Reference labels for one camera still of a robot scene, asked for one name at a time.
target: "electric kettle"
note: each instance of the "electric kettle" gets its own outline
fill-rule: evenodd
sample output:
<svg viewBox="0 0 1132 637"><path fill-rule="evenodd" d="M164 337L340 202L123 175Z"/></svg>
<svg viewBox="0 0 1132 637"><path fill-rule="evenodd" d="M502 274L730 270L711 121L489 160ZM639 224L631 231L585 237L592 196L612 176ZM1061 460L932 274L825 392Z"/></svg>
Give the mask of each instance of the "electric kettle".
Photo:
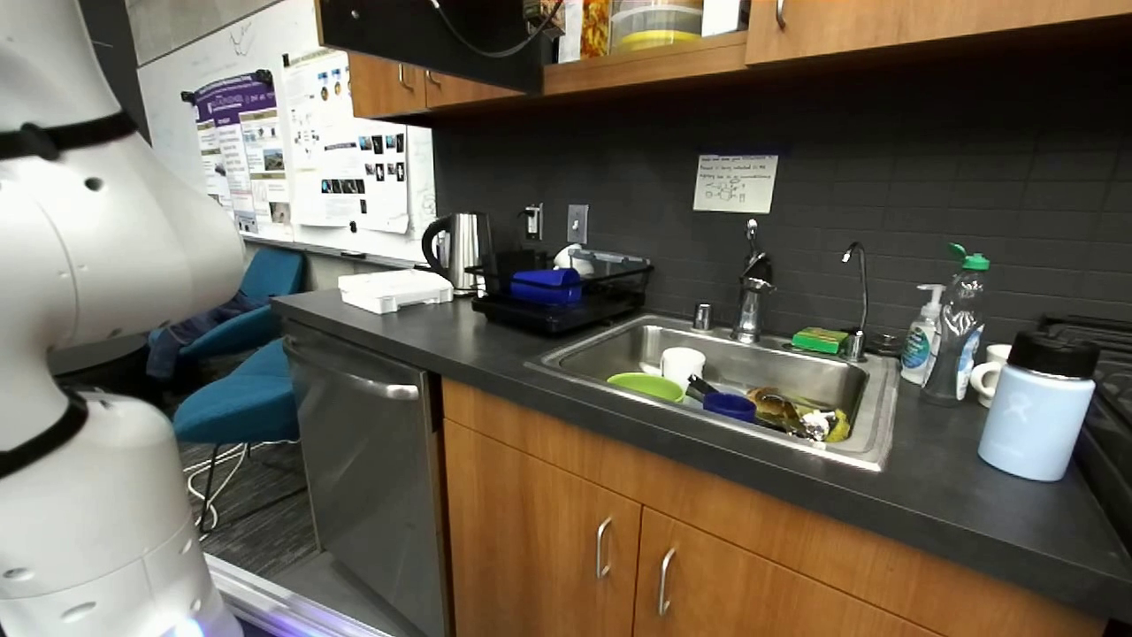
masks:
<svg viewBox="0 0 1132 637"><path fill-rule="evenodd" d="M481 262L481 216L454 213L426 226L420 250L427 270L454 284L454 292L475 292L475 265Z"/></svg>

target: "dish soap bottle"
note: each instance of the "dish soap bottle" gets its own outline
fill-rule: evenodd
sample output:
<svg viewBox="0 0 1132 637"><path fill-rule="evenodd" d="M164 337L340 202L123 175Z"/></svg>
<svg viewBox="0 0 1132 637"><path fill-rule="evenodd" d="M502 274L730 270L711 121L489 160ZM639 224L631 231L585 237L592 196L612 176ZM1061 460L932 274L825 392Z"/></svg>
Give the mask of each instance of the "dish soap bottle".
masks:
<svg viewBox="0 0 1132 637"><path fill-rule="evenodd" d="M913 387L928 387L934 373L934 356L941 353L941 296L949 285L941 284L923 284L917 290L928 290L928 304L920 309L917 321L908 327L908 348L903 356L903 379Z"/></svg>
<svg viewBox="0 0 1132 637"><path fill-rule="evenodd" d="M966 401L966 381L989 318L989 258L983 258L979 250L966 250L961 244L954 244L954 250L961 256L961 265L943 290L941 353L928 381L928 392L936 401Z"/></svg>

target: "kitchen sink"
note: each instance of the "kitchen sink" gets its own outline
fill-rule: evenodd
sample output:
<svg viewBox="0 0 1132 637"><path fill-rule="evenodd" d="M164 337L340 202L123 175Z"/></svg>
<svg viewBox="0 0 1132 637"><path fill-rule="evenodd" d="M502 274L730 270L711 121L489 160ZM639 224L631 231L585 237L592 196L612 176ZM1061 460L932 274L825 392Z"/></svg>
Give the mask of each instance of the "kitchen sink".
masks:
<svg viewBox="0 0 1132 637"><path fill-rule="evenodd" d="M620 373L657 367L663 350L695 348L705 350L705 379L725 392L775 392L791 403L825 403L848 416L853 432L842 442L807 440L791 429L758 422L735 422L725 415L708 415L697 401L650 401L610 387ZM567 343L531 367L557 379L620 395L631 403L647 403L674 416L656 416L683 435L702 435L713 442L770 442L832 464L848 464L864 469L883 469L893 451L893 415L897 395L897 373L893 356L836 361L788 350L788 341L735 343L719 334L695 329L690 321L665 316L639 316L606 334Z"/></svg>

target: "countertop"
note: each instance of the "countertop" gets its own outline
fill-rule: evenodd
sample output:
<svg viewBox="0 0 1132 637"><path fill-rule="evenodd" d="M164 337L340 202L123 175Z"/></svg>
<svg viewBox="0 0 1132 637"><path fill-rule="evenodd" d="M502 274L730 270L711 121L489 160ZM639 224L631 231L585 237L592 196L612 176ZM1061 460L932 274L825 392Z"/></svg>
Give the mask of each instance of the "countertop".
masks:
<svg viewBox="0 0 1132 637"><path fill-rule="evenodd" d="M460 379L514 403L644 447L763 495L917 546L932 557L1132 622L1132 557L1077 479L1021 482L978 458L986 409L934 403L903 381L895 447L880 474L836 467L769 442L719 447L680 435L644 403L617 401L528 361L568 343L489 321L468 300L370 316L340 290L281 296L304 321L403 366Z"/></svg>

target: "white robot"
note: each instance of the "white robot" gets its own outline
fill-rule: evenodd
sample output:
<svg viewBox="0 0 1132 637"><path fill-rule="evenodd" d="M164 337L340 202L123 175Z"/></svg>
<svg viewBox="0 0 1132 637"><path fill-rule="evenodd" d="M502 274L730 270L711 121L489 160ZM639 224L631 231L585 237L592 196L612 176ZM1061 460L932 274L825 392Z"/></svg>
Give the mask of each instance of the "white robot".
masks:
<svg viewBox="0 0 1132 637"><path fill-rule="evenodd" d="M171 422L46 367L206 310L245 270L226 213L117 114L77 0L0 0L0 632L229 637Z"/></svg>

